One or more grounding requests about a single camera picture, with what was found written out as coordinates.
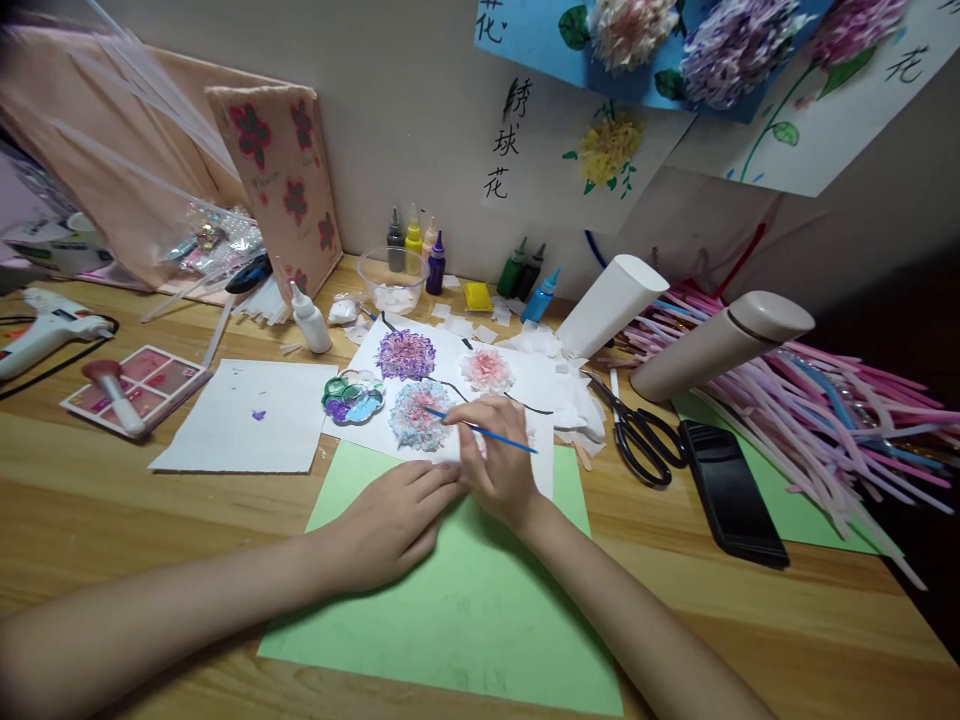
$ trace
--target blue paintbrush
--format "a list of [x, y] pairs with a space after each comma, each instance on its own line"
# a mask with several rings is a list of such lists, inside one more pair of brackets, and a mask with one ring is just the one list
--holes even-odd
[[[442, 412], [440, 412], [439, 410], [434, 410], [433, 408], [428, 408], [426, 405], [421, 405], [420, 407], [422, 407], [424, 410], [426, 410], [426, 411], [427, 411], [428, 413], [430, 413], [431, 415], [436, 415], [438, 418], [446, 418], [446, 417], [447, 417], [447, 414], [446, 414], [446, 413], [442, 413]], [[468, 422], [465, 422], [465, 423], [463, 423], [463, 424], [466, 425], [466, 426], [467, 426], [468, 428], [470, 428], [471, 430], [473, 430], [474, 432], [480, 433], [481, 435], [486, 435], [487, 437], [492, 437], [492, 438], [494, 438], [495, 440], [499, 440], [500, 442], [505, 442], [507, 445], [513, 445], [514, 447], [518, 447], [518, 448], [520, 448], [521, 450], [526, 450], [527, 452], [533, 453], [534, 455], [538, 455], [538, 454], [539, 454], [539, 453], [537, 453], [537, 451], [534, 450], [533, 448], [528, 448], [526, 445], [521, 445], [520, 443], [515, 443], [513, 440], [507, 440], [507, 438], [502, 437], [501, 435], [497, 435], [496, 433], [492, 433], [492, 432], [490, 432], [489, 430], [484, 430], [482, 427], [477, 427], [476, 425], [473, 425], [473, 424], [468, 423]]]

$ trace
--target phone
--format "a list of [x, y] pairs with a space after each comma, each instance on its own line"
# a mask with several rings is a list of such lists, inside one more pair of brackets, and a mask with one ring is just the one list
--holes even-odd
[[729, 430], [684, 420], [680, 433], [717, 545], [729, 555], [778, 570], [789, 567], [777, 528]]

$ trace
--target hand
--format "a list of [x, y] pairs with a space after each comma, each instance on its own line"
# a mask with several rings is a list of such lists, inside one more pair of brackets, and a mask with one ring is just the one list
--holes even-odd
[[[447, 413], [443, 423], [452, 425], [464, 421], [524, 445], [529, 442], [523, 405], [509, 398], [484, 397], [459, 405]], [[530, 453], [496, 438], [485, 438], [487, 459], [484, 460], [473, 430], [463, 424], [458, 424], [457, 430], [463, 479], [470, 492], [480, 507], [519, 532], [543, 497], [533, 482]]]
[[436, 547], [443, 511], [466, 494], [459, 477], [456, 463], [397, 465], [364, 488], [340, 517], [310, 533], [322, 541], [329, 589], [361, 592], [410, 572]]

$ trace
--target wooden desk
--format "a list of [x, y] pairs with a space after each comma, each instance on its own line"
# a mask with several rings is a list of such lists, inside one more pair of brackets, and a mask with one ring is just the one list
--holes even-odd
[[[353, 267], [353, 258], [344, 260], [319, 298], [322, 307], [330, 307], [334, 293], [358, 287]], [[120, 320], [117, 338], [97, 357], [121, 360], [150, 343], [200, 362], [219, 316], [219, 308], [184, 302], [141, 325], [138, 318], [158, 296], [79, 282], [40, 286]], [[440, 300], [463, 312], [462, 292], [445, 289]], [[425, 294], [411, 317], [435, 322], [432, 303]], [[548, 322], [555, 326], [569, 307], [555, 302]], [[0, 315], [24, 309], [15, 298], [0, 300]], [[511, 334], [519, 330], [513, 322]], [[355, 346], [342, 330], [332, 333], [334, 349], [320, 360], [343, 367]], [[218, 357], [284, 360], [280, 343], [299, 339], [292, 324], [263, 330], [249, 320], [231, 322]], [[32, 372], [75, 351], [61, 350]], [[286, 359], [311, 362], [314, 356], [304, 349]], [[147, 465], [193, 402], [136, 445], [57, 406], [84, 382], [74, 365], [0, 403], [0, 614], [89, 583], [303, 532], [337, 440], [323, 436], [310, 475], [155, 475]], [[621, 387], [628, 404], [650, 407], [629, 384]], [[593, 472], [581, 471], [581, 477], [597, 542], [676, 610], [780, 717], [958, 717], [960, 670], [877, 558], [787, 543], [791, 568], [767, 570], [717, 548], [689, 472], [676, 472], [666, 491], [654, 491], [641, 486], [609, 446], [595, 458]], [[256, 657], [261, 631], [167, 673], [120, 710], [178, 720], [571, 716], [265, 660]], [[696, 678], [690, 684], [695, 687]], [[632, 688], [623, 688], [626, 717], [645, 717]]]

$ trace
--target light green paper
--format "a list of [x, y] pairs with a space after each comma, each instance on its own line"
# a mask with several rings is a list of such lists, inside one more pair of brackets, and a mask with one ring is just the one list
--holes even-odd
[[844, 540], [834, 529], [830, 518], [801, 493], [789, 493], [784, 488], [793, 483], [765, 458], [750, 440], [727, 423], [712, 407], [693, 393], [681, 393], [672, 399], [673, 407], [683, 420], [694, 420], [706, 425], [716, 425], [737, 436], [747, 465], [757, 481], [760, 495], [770, 512], [781, 540], [819, 545], [821, 547], [851, 550], [869, 555], [885, 553], [873, 544], [858, 520], [851, 520], [853, 530], [849, 540]]
[[[341, 441], [307, 530], [399, 460]], [[590, 533], [576, 454], [555, 448], [554, 502]], [[623, 715], [613, 662], [566, 593], [467, 498], [396, 585], [274, 621], [259, 655], [580, 712]]]

